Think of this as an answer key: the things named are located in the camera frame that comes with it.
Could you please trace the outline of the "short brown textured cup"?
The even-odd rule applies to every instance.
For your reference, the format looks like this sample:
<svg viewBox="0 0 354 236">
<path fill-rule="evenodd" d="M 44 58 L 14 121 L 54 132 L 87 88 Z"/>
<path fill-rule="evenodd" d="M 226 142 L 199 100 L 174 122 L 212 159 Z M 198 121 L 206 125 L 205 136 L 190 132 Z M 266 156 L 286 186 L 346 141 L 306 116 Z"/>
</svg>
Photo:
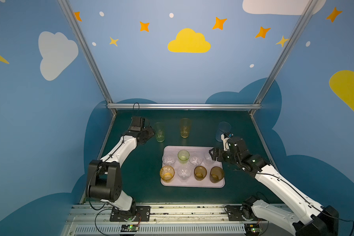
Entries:
<svg viewBox="0 0 354 236">
<path fill-rule="evenodd" d="M 197 166 L 194 169 L 194 178 L 197 181 L 202 181 L 207 176 L 207 170 L 204 166 Z"/>
</svg>

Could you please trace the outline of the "clear faceted glass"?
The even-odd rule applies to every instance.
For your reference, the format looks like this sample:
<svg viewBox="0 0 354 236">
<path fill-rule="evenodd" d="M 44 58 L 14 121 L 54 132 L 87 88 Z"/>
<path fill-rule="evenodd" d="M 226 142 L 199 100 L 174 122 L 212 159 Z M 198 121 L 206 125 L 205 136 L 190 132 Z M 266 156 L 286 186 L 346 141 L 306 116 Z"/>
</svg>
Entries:
<svg viewBox="0 0 354 236">
<path fill-rule="evenodd" d="M 196 166 L 200 166 L 203 162 L 203 157 L 201 155 L 198 154 L 193 154 L 190 156 L 189 158 L 189 163 L 190 165 L 196 167 Z"/>
<path fill-rule="evenodd" d="M 164 166 L 173 166 L 177 158 L 172 154 L 166 154 L 162 157 L 162 162 Z"/>
<path fill-rule="evenodd" d="M 215 165 L 216 161 L 212 160 L 211 155 L 209 154 L 209 152 L 204 154 L 204 164 L 206 166 L 212 166 Z"/>
<path fill-rule="evenodd" d="M 181 182 L 187 182 L 192 175 L 192 168 L 189 166 L 180 166 L 177 174 Z"/>
</svg>

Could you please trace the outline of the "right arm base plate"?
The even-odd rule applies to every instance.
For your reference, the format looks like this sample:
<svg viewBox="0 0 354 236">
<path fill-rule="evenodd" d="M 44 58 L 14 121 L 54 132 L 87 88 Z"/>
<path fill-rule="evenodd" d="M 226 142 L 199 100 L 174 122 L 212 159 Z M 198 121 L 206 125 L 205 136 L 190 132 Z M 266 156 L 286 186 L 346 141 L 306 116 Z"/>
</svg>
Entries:
<svg viewBox="0 0 354 236">
<path fill-rule="evenodd" d="M 247 206 L 226 205 L 224 209 L 230 221 L 253 221 L 255 217 Z"/>
</svg>

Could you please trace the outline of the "tall green tumbler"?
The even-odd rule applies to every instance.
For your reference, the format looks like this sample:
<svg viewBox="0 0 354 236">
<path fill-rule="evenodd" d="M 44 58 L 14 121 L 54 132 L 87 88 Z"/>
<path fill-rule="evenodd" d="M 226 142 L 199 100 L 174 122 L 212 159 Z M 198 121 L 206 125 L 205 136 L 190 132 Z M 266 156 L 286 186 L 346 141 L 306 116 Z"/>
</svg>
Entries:
<svg viewBox="0 0 354 236">
<path fill-rule="evenodd" d="M 164 140 L 165 140 L 165 125 L 164 125 L 164 123 L 161 123 L 161 122 L 155 123 L 154 130 L 155 130 L 156 140 L 160 143 L 164 142 Z"/>
</svg>

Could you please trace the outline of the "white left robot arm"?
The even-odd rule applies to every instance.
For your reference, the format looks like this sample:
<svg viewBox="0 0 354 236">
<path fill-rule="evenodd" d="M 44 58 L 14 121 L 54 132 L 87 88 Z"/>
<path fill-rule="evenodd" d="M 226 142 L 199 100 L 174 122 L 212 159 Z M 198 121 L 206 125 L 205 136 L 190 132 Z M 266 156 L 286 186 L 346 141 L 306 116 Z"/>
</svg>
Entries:
<svg viewBox="0 0 354 236">
<path fill-rule="evenodd" d="M 120 211 L 133 211 L 133 198 L 123 191 L 121 167 L 138 145 L 145 144 L 154 135 L 155 130 L 148 119 L 132 117 L 129 129 L 121 135 L 119 142 L 104 157 L 89 163 L 86 196 Z"/>
</svg>

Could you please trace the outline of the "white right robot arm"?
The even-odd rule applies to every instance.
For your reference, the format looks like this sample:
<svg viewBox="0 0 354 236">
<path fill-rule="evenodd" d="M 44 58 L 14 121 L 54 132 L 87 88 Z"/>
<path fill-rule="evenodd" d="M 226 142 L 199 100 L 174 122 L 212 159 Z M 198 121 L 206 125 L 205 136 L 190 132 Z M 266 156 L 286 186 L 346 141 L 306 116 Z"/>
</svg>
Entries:
<svg viewBox="0 0 354 236">
<path fill-rule="evenodd" d="M 264 219 L 293 236 L 337 236 L 339 213 L 332 206 L 324 207 L 286 180 L 268 161 L 252 154 L 242 138 L 222 135 L 223 147 L 212 148 L 212 160 L 228 162 L 266 186 L 290 209 L 275 207 L 251 196 L 242 203 L 242 218 L 246 221 Z"/>
</svg>

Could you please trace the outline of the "short yellow amber glass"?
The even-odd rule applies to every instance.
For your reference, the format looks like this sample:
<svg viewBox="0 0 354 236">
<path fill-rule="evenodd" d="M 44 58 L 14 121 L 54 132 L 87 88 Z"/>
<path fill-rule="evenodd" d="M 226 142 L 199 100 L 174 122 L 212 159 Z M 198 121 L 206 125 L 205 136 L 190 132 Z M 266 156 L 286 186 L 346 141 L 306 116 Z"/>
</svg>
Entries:
<svg viewBox="0 0 354 236">
<path fill-rule="evenodd" d="M 160 169 L 159 175 L 160 175 L 162 181 L 168 183 L 175 176 L 175 170 L 172 166 L 166 165 Z"/>
</svg>

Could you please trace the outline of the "dark brown textured tall cup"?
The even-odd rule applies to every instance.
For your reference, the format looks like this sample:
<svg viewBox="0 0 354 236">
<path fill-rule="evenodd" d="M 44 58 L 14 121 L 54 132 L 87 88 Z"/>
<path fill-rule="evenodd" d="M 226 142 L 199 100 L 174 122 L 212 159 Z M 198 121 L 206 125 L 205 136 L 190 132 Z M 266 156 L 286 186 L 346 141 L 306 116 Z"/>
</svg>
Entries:
<svg viewBox="0 0 354 236">
<path fill-rule="evenodd" d="M 218 183 L 225 177 L 224 170 L 221 167 L 214 166 L 210 170 L 209 179 L 212 183 Z"/>
</svg>

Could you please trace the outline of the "short green glass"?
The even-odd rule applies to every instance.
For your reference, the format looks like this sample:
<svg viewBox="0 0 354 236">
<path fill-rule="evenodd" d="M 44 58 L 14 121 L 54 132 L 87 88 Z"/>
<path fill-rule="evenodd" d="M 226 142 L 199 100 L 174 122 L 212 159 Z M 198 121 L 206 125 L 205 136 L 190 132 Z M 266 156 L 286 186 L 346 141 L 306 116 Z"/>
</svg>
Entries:
<svg viewBox="0 0 354 236">
<path fill-rule="evenodd" d="M 187 150 L 180 150 L 178 152 L 179 163 L 185 164 L 190 158 L 190 153 Z"/>
</svg>

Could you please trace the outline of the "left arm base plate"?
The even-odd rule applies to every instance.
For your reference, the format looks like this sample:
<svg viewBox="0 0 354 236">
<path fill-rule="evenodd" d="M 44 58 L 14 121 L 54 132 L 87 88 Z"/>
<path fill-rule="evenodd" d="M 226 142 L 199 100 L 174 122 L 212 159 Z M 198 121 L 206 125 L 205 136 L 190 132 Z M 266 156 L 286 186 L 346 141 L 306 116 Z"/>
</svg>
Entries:
<svg viewBox="0 0 354 236">
<path fill-rule="evenodd" d="M 150 206 L 135 206 L 129 211 L 112 208 L 110 222 L 148 222 L 150 216 Z"/>
</svg>

